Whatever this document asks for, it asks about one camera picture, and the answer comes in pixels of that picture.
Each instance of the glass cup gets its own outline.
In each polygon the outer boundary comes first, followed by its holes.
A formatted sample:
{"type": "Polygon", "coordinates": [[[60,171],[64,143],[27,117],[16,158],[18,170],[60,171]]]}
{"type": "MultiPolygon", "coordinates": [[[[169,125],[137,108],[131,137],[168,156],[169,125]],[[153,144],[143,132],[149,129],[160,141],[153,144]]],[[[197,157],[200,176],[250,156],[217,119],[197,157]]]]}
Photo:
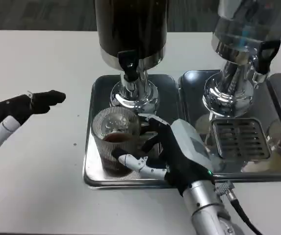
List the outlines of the glass cup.
{"type": "Polygon", "coordinates": [[[119,163],[111,152],[119,147],[133,155],[136,154],[140,135],[138,116],[123,107],[103,109],[93,119],[91,130],[104,169],[117,173],[129,172],[130,170],[119,163]]]}

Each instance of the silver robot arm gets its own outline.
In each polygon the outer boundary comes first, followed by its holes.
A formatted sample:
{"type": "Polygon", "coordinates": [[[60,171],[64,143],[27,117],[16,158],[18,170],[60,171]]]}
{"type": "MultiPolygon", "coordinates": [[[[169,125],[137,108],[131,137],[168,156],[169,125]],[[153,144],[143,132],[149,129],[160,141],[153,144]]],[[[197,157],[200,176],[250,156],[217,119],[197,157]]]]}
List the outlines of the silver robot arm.
{"type": "Polygon", "coordinates": [[[49,91],[20,95],[0,102],[0,146],[33,114],[45,114],[50,106],[62,103],[64,93],[49,91]]]}
{"type": "Polygon", "coordinates": [[[122,149],[114,150],[112,155],[146,177],[166,180],[177,187],[199,235],[235,235],[230,215],[215,187],[211,161],[196,130],[181,119],[169,125],[155,115],[139,116],[150,124],[151,131],[158,133],[142,150],[148,152],[154,144],[161,143],[159,158],[166,164],[157,166],[148,157],[137,158],[122,149]]]}

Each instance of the metal drip tray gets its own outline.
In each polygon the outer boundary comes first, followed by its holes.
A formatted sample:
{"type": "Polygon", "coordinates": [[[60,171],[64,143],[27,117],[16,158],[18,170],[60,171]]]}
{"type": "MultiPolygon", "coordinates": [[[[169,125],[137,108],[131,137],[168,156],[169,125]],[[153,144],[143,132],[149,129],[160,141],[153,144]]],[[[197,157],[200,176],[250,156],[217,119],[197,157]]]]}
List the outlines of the metal drip tray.
{"type": "MultiPolygon", "coordinates": [[[[202,97],[206,80],[218,70],[186,72],[176,82],[167,75],[149,75],[158,88],[157,115],[172,123],[178,118],[192,124],[203,139],[214,165],[217,181],[281,181],[281,74],[275,74],[255,90],[251,109],[240,118],[210,114],[202,97]]],[[[166,188],[164,181],[145,179],[137,172],[106,172],[90,133],[93,117],[110,105],[110,93],[119,75],[98,78],[93,85],[83,167],[85,182],[94,188],[166,188]]],[[[158,147],[150,157],[158,156],[158,147]]]]}
{"type": "Polygon", "coordinates": [[[188,71],[179,79],[185,120],[195,127],[205,142],[215,167],[214,176],[219,181],[281,181],[281,108],[275,105],[276,98],[271,98],[266,83],[255,90],[251,109],[241,116],[241,119],[250,120],[255,131],[245,137],[241,135],[245,127],[240,126],[239,118],[215,117],[203,104],[204,84],[218,72],[188,71]],[[224,123],[232,125],[224,128],[224,123]],[[245,141],[255,144],[244,146],[245,141]]]}
{"type": "MultiPolygon", "coordinates": [[[[176,82],[170,76],[163,74],[149,75],[159,92],[159,107],[157,115],[167,122],[172,123],[180,116],[179,90],[176,82]]],[[[90,125],[94,116],[102,109],[110,106],[111,90],[120,81],[119,75],[106,75],[99,77],[93,85],[89,109],[88,130],[85,159],[83,166],[83,177],[85,183],[93,188],[168,188],[166,182],[155,179],[142,178],[137,172],[118,175],[103,169],[101,159],[93,136],[90,133],[90,125]]],[[[152,137],[153,133],[141,136],[139,148],[142,143],[152,137]]],[[[150,153],[150,158],[157,158],[158,146],[150,153]]]]}
{"type": "Polygon", "coordinates": [[[259,161],[270,156],[261,125],[256,119],[215,119],[211,130],[223,159],[259,161]]]}

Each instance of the stainless steel tray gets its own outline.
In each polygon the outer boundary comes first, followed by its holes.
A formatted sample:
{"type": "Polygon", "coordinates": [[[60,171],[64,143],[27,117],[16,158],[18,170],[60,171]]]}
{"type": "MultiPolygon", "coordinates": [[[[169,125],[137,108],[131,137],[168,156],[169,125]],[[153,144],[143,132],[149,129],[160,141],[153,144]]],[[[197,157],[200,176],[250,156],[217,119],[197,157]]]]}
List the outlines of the stainless steel tray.
{"type": "MultiPolygon", "coordinates": [[[[181,118],[179,92],[174,79],[168,75],[150,74],[149,80],[157,86],[159,91],[160,103],[156,114],[169,123],[181,118]]],[[[106,75],[99,77],[93,85],[83,165],[84,181],[93,188],[168,188],[169,186],[164,181],[141,178],[134,171],[128,175],[119,176],[105,171],[102,167],[94,138],[90,133],[90,125],[99,111],[109,107],[111,90],[119,81],[119,75],[106,75]]]]}
{"type": "MultiPolygon", "coordinates": [[[[181,118],[191,123],[205,141],[215,165],[214,176],[218,181],[267,182],[281,181],[281,74],[275,74],[255,90],[254,104],[242,118],[259,121],[266,138],[270,156],[267,159],[249,161],[219,157],[210,131],[209,111],[203,105],[205,81],[218,70],[189,71],[179,79],[179,88],[167,75],[149,75],[158,88],[160,106],[157,115],[172,123],[181,118]]],[[[83,166],[85,182],[92,188],[168,188],[164,181],[145,179],[132,172],[115,176],[104,171],[94,139],[90,133],[93,117],[109,107],[109,94],[120,80],[118,75],[107,75],[97,79],[92,88],[87,130],[87,143],[83,166]]]]}
{"type": "Polygon", "coordinates": [[[267,159],[248,160],[235,157],[222,159],[217,157],[218,150],[210,132],[209,111],[202,102],[205,81],[218,70],[188,71],[179,79],[180,98],[185,119],[201,134],[206,146],[211,151],[216,169],[214,175],[218,180],[233,181],[281,181],[281,109],[276,108],[267,84],[255,90],[254,102],[248,113],[242,118],[255,118],[261,123],[263,133],[271,155],[267,159]]]}

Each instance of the black cable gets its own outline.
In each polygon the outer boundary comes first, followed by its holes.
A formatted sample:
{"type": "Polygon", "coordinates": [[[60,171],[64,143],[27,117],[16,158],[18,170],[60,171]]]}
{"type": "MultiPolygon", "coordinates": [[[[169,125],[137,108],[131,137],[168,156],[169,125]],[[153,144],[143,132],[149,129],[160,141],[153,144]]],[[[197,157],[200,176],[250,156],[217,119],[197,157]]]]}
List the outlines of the black cable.
{"type": "Polygon", "coordinates": [[[242,218],[242,220],[247,224],[247,226],[256,234],[262,235],[262,233],[250,222],[249,218],[247,217],[246,213],[244,212],[243,208],[239,204],[238,199],[234,199],[231,202],[231,205],[234,207],[238,215],[242,218]]]}

